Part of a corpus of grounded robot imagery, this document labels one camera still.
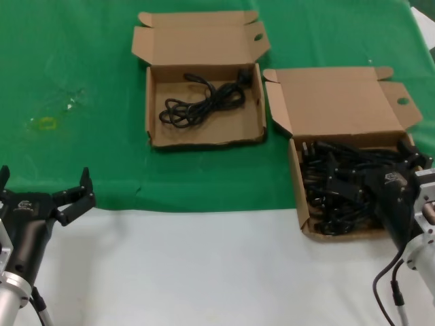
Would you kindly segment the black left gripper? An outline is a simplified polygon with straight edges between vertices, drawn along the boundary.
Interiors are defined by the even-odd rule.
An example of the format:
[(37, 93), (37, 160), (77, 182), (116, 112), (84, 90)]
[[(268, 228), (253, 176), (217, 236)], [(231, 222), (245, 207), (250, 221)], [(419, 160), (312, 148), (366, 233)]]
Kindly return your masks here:
[[(3, 165), (0, 170), (1, 220), (13, 245), (5, 270), (33, 283), (56, 219), (62, 226), (69, 225), (96, 206), (96, 196), (88, 167), (83, 169), (77, 187), (52, 195), (7, 191), (9, 177), (8, 166)], [(57, 210), (64, 205), (68, 207)]]

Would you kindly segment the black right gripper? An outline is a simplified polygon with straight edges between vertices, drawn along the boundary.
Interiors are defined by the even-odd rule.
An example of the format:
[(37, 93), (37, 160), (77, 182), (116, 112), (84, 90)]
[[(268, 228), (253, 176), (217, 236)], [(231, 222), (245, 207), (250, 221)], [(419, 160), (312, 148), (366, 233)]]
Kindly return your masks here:
[[(405, 169), (432, 167), (432, 157), (421, 152), (415, 145), (405, 140), (397, 143)], [(364, 156), (347, 156), (345, 161), (351, 167), (341, 168), (332, 151), (326, 160), (326, 191), (338, 195), (355, 204), (365, 201), (362, 177), (357, 174), (357, 166), (368, 164)], [(365, 172), (364, 187), (374, 204), (375, 215), (393, 240), (398, 250), (421, 233), (415, 221), (414, 203), (416, 188), (409, 176), (390, 166), (372, 168)]]

